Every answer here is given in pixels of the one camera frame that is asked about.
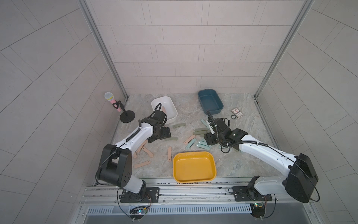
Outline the mint folding knife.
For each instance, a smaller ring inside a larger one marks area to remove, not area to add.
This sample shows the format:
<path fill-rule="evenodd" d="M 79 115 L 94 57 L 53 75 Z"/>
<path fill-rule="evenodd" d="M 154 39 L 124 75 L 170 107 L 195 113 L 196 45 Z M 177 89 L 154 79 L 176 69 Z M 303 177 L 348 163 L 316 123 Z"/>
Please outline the mint folding knife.
<path fill-rule="evenodd" d="M 188 142 L 188 144 L 186 145 L 186 149 L 189 149 L 195 142 L 196 142 L 196 139 L 195 139 L 195 138 L 193 138 L 192 140 L 190 140 L 190 141 Z"/>
<path fill-rule="evenodd" d="M 205 150 L 210 150 L 211 149 L 209 146 L 201 145 L 201 144 L 196 144 L 196 147 L 202 148 L 202 149 L 205 149 Z"/>

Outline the olive green folding knife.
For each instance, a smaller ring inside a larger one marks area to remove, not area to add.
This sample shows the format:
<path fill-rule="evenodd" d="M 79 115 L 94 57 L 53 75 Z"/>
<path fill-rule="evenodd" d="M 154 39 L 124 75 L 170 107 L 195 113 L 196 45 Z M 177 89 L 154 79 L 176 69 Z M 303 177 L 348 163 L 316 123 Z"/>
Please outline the olive green folding knife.
<path fill-rule="evenodd" d="M 173 125 L 172 127 L 173 128 L 179 128 L 179 127 L 185 127 L 185 126 L 186 126 L 186 123 L 179 123 L 179 124 Z"/>

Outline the pink toy microphone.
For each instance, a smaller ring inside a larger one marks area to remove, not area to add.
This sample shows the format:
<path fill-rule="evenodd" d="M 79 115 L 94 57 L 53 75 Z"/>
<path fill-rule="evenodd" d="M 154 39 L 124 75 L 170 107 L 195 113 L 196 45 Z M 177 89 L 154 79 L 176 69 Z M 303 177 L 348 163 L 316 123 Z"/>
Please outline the pink toy microphone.
<path fill-rule="evenodd" d="M 111 93 L 111 92 L 106 92 L 105 94 L 104 94 L 104 97 L 105 97 L 105 99 L 107 100 L 107 101 L 109 101 L 111 104 L 112 104 L 112 106 L 118 111 L 118 112 L 121 112 L 122 110 L 121 110 L 121 108 L 120 108 L 120 101 L 116 101 L 115 99 L 114 99 L 114 95 Z"/>

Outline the pink folding knife upright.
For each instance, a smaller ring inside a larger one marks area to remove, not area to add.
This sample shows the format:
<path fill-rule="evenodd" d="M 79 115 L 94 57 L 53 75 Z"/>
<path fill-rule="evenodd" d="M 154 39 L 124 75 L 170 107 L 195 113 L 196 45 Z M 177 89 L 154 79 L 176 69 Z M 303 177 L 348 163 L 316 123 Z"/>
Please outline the pink folding knife upright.
<path fill-rule="evenodd" d="M 172 161 L 172 147 L 171 146 L 168 147 L 167 155 L 168 155 L 168 161 L 171 162 Z"/>

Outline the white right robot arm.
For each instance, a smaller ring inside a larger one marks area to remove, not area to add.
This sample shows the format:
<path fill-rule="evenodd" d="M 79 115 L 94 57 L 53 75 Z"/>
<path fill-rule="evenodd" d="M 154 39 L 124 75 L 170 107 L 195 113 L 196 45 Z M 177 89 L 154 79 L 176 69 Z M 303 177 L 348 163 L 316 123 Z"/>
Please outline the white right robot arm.
<path fill-rule="evenodd" d="M 254 176 L 244 189 L 234 192 L 236 195 L 245 195 L 252 201 L 272 194 L 287 194 L 301 203 L 312 200 L 318 176 L 307 155 L 289 154 L 257 140 L 246 131 L 238 128 L 231 130 L 230 121 L 226 118 L 209 115 L 206 123 L 210 129 L 204 135 L 208 145 L 218 144 L 221 150 L 229 152 L 235 149 L 250 154 L 280 172 L 280 175 L 271 177 Z"/>

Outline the yellow storage box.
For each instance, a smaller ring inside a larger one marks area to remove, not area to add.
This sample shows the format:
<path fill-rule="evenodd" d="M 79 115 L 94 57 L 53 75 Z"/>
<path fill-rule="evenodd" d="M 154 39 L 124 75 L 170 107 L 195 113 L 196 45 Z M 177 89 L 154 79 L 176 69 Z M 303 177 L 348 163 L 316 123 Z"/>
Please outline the yellow storage box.
<path fill-rule="evenodd" d="M 177 154 L 172 170 L 174 180 L 178 183 L 209 182 L 217 175 L 213 155 L 204 151 Z"/>

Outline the mint folding knife lower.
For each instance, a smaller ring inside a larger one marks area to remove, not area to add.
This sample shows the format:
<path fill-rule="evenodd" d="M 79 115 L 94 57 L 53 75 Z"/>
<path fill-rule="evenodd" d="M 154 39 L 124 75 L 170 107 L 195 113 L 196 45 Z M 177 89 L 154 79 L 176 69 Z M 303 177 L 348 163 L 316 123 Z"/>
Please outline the mint folding knife lower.
<path fill-rule="evenodd" d="M 209 146 L 201 145 L 201 144 L 196 144 L 196 147 L 202 148 L 202 149 L 205 149 L 205 150 L 210 150 L 211 149 Z"/>

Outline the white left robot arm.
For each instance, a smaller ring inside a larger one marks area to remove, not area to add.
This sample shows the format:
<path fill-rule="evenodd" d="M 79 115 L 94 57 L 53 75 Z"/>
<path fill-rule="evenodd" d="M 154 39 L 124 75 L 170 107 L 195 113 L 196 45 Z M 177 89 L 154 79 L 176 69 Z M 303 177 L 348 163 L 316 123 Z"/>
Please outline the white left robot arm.
<path fill-rule="evenodd" d="M 163 140 L 171 137 L 170 128 L 164 125 L 167 115 L 161 110 L 139 121 L 139 127 L 122 141 L 107 144 L 102 151 L 96 181 L 103 181 L 124 189 L 142 200 L 146 195 L 145 181 L 132 175 L 132 156 L 145 142 Z"/>

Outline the white storage box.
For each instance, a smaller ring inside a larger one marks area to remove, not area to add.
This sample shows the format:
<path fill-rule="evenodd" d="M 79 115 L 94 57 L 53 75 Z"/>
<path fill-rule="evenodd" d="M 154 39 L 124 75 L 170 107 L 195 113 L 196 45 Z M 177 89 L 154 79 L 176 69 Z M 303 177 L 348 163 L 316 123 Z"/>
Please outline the white storage box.
<path fill-rule="evenodd" d="M 175 108 L 175 105 L 174 105 L 172 99 L 169 96 L 163 96 L 163 97 L 154 99 L 151 102 L 152 109 L 154 110 L 155 107 L 159 103 L 162 104 L 162 107 L 161 107 L 160 110 L 163 111 L 167 115 L 166 124 L 173 123 L 177 119 L 178 112 L 177 112 L 177 110 Z"/>

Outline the dark teal storage box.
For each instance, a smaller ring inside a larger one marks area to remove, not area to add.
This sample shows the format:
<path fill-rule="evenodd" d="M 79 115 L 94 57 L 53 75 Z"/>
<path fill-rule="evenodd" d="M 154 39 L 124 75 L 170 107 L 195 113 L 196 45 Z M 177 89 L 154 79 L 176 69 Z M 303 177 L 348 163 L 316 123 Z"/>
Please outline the dark teal storage box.
<path fill-rule="evenodd" d="M 218 93 L 213 89 L 199 91 L 198 98 L 205 115 L 207 115 L 207 111 L 209 111 L 211 115 L 219 114 L 224 108 Z"/>

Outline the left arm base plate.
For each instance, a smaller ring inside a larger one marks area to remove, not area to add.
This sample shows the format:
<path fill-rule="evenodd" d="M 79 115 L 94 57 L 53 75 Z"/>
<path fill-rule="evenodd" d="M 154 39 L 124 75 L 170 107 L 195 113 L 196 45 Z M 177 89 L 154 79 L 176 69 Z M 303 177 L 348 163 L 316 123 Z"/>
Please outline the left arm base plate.
<path fill-rule="evenodd" d="M 146 188 L 141 190 L 138 194 L 123 190 L 118 198 L 121 203 L 157 203 L 160 188 Z"/>

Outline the pink folding knife centre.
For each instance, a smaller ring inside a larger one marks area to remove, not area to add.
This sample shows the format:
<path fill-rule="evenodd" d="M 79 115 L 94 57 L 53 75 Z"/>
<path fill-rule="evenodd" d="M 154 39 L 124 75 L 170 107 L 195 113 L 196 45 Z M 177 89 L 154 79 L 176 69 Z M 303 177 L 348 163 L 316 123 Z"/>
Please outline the pink folding knife centre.
<path fill-rule="evenodd" d="M 190 136 L 188 139 L 186 139 L 186 140 L 184 141 L 184 144 L 187 145 L 187 144 L 188 144 L 191 140 L 193 140 L 195 137 L 196 137 L 195 135 Z"/>

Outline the pink folding knife front left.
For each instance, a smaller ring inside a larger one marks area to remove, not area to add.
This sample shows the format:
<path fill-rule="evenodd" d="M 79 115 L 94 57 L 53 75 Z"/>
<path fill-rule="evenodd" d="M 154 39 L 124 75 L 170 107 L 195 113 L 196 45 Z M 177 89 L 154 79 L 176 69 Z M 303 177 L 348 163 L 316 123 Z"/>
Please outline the pink folding knife front left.
<path fill-rule="evenodd" d="M 135 169 L 138 169 L 138 168 L 147 166 L 147 165 L 149 165 L 150 163 L 151 163 L 151 161 L 148 160 L 148 161 L 145 161 L 145 162 L 142 162 L 142 163 L 135 164 L 133 167 L 134 167 Z"/>

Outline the black microphone stand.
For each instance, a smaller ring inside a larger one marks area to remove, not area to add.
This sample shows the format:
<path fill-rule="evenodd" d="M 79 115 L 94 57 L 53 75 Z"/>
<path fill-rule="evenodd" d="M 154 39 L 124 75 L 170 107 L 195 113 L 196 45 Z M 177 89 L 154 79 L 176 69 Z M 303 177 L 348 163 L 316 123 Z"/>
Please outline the black microphone stand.
<path fill-rule="evenodd" d="M 129 123 L 135 119 L 135 113 L 131 110 L 126 110 L 125 106 L 122 104 L 120 100 L 116 101 L 113 105 L 115 108 L 121 109 L 122 113 L 120 115 L 120 121 L 122 123 Z"/>

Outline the mint folding knife centre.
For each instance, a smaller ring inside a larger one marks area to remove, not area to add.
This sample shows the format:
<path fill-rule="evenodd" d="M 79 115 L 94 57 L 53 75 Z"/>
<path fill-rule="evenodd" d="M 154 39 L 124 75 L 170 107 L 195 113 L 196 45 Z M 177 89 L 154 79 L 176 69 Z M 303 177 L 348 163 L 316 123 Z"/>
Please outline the mint folding knife centre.
<path fill-rule="evenodd" d="M 190 140 L 190 141 L 188 142 L 188 144 L 186 145 L 186 149 L 189 149 L 195 142 L 196 142 L 196 139 L 195 139 L 195 138 L 193 138 L 192 140 Z"/>

